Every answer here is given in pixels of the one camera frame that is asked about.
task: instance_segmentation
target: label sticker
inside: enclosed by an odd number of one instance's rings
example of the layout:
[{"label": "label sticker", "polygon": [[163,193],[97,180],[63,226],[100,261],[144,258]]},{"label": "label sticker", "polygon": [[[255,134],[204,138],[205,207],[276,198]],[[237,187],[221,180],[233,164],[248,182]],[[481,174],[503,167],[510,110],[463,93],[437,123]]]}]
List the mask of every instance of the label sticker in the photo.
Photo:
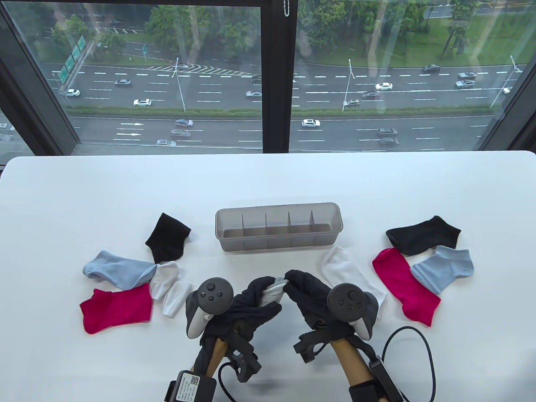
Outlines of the label sticker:
[{"label": "label sticker", "polygon": [[181,377],[181,383],[178,385],[175,399],[182,402],[193,402],[196,399],[199,379],[199,376],[184,373]]}]

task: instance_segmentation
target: light blue sock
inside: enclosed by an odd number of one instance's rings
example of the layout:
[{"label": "light blue sock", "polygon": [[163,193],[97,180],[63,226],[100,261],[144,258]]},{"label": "light blue sock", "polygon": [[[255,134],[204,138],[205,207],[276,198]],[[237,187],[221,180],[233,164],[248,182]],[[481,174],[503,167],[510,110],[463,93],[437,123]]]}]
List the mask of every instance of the light blue sock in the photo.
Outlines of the light blue sock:
[{"label": "light blue sock", "polygon": [[135,259],[114,256],[102,250],[84,265],[82,272],[91,279],[106,279],[124,291],[151,281],[157,265]]},{"label": "light blue sock", "polygon": [[425,288],[439,294],[455,279],[470,277],[474,273],[474,266],[469,250],[438,245],[436,254],[413,265],[411,273]]}]

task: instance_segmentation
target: white table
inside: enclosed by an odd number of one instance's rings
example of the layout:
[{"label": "white table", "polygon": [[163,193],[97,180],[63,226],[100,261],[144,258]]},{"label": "white table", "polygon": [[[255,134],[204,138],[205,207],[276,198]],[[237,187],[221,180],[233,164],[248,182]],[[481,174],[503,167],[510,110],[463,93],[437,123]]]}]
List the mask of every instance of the white table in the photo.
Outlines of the white table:
[{"label": "white table", "polygon": [[[388,295],[371,344],[415,325],[427,337],[438,402],[534,400],[536,394],[536,159],[525,152],[334,153],[16,158],[0,179],[0,401],[161,401],[170,380],[191,367],[198,340],[155,306],[148,324],[88,335],[79,304],[93,288],[82,274],[101,249],[151,261],[145,246],[161,212],[192,228],[184,278],[227,278],[236,292],[289,269],[322,278],[328,247],[229,254],[214,236],[214,214],[228,207],[335,202],[345,248],[363,274],[385,288],[372,259],[389,247],[387,229],[435,214],[462,229],[475,275],[442,294],[432,328],[409,322]],[[409,259],[413,264],[431,255]],[[304,364],[292,346],[307,332],[288,297],[255,334],[262,370],[224,383],[238,401],[349,401],[329,347]],[[386,365],[413,401],[427,401],[430,372],[416,334],[391,343]],[[215,401],[226,400],[217,388]]]}]

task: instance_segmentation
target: white sock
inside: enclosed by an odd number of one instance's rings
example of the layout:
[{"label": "white sock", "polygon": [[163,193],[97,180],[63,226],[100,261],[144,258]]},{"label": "white sock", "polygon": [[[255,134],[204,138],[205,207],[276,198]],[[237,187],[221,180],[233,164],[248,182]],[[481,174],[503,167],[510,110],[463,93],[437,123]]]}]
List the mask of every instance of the white sock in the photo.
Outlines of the white sock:
[{"label": "white sock", "polygon": [[157,270],[151,279],[151,297],[161,303],[166,292],[171,288],[173,283],[178,280],[178,266],[175,261],[158,264]]},{"label": "white sock", "polygon": [[338,245],[331,248],[322,259],[321,269],[332,287],[347,282],[359,286],[364,292],[372,293],[378,300],[379,317],[379,308],[382,306],[387,292],[371,285],[343,248]]},{"label": "white sock", "polygon": [[280,302],[283,297],[283,288],[288,283],[288,280],[285,277],[276,278],[275,282],[262,291],[260,294],[260,304],[259,307],[264,307],[268,303],[273,301]]},{"label": "white sock", "polygon": [[181,309],[182,303],[184,303],[184,300],[186,300],[186,296],[188,296],[192,291],[192,284],[182,280],[174,282],[164,296],[164,302],[162,304],[163,314],[166,317],[174,318]]}]

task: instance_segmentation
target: black sock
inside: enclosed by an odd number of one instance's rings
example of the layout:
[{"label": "black sock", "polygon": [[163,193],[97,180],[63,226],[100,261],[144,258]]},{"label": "black sock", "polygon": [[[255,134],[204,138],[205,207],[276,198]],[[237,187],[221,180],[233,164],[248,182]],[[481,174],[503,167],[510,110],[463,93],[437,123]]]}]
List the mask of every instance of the black sock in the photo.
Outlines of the black sock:
[{"label": "black sock", "polygon": [[385,234],[402,254],[414,256],[437,245],[456,248],[460,232],[436,215],[417,225],[389,229]]},{"label": "black sock", "polygon": [[169,215],[162,214],[149,239],[145,242],[153,253],[154,262],[174,261],[182,257],[184,240],[190,229]]}]

